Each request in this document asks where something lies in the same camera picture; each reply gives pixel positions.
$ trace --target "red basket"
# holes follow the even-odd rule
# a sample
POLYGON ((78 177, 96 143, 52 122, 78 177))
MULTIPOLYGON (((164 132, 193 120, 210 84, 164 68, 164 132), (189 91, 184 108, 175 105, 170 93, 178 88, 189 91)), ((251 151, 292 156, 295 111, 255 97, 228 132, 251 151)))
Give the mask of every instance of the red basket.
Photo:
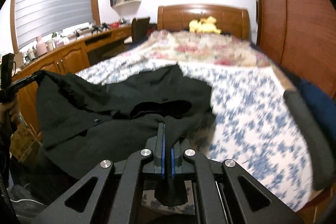
POLYGON ((118 28, 119 27, 119 22, 111 23, 111 24, 109 24, 109 26, 111 27, 111 29, 118 28))

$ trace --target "bed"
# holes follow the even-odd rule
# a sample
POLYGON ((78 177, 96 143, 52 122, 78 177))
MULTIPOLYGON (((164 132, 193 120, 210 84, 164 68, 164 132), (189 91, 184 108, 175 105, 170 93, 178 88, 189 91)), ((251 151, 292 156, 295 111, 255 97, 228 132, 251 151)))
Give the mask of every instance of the bed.
MULTIPOLYGON (((187 136, 194 149, 213 160, 236 160, 294 211, 316 196, 305 139, 282 96, 284 90, 295 87, 245 41, 249 38, 247 10, 207 4, 160 6, 157 28, 135 49, 78 75, 95 84, 106 84, 178 63, 185 75, 213 86, 211 104, 216 124, 187 136), (227 35, 199 36, 183 31, 192 19, 210 15, 227 35)), ((145 191, 143 205, 194 213, 192 194, 183 206, 164 207, 153 191, 145 191)))

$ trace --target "white cable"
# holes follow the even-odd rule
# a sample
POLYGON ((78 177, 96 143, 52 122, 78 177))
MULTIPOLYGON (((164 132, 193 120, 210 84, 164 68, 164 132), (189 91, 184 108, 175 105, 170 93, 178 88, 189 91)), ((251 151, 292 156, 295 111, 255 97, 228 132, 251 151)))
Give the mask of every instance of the white cable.
POLYGON ((44 205, 43 203, 40 203, 40 202, 38 202, 38 201, 35 201, 35 200, 33 200, 33 199, 19 199, 19 200, 12 200, 11 199, 11 202, 20 202, 20 201, 33 201, 33 202, 36 202, 36 203, 38 203, 38 204, 41 204, 41 205, 43 205, 43 206, 46 206, 46 205, 44 205))

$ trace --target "yellow plush toy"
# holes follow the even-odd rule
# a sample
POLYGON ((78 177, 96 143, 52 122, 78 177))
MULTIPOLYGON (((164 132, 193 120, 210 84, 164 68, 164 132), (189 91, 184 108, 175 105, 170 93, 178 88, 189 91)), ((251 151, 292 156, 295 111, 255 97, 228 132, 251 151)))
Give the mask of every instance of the yellow plush toy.
POLYGON ((197 33, 209 33, 209 32, 214 32, 217 34, 220 34, 222 30, 217 29, 215 23, 217 20, 209 16, 208 18, 201 18, 200 21, 197 20, 192 20, 189 23, 189 31, 190 32, 197 32, 197 33))

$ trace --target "triangular cutout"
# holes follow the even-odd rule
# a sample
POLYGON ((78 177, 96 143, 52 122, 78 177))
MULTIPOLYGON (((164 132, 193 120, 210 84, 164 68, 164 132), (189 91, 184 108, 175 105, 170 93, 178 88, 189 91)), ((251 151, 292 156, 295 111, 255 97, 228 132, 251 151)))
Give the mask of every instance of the triangular cutout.
POLYGON ((78 213, 83 213, 97 181, 98 178, 96 177, 90 178, 81 188, 79 188, 65 201, 65 206, 74 209, 78 213))
POLYGON ((271 201, 245 177, 239 176, 238 181, 252 211, 256 212, 271 204, 271 201))

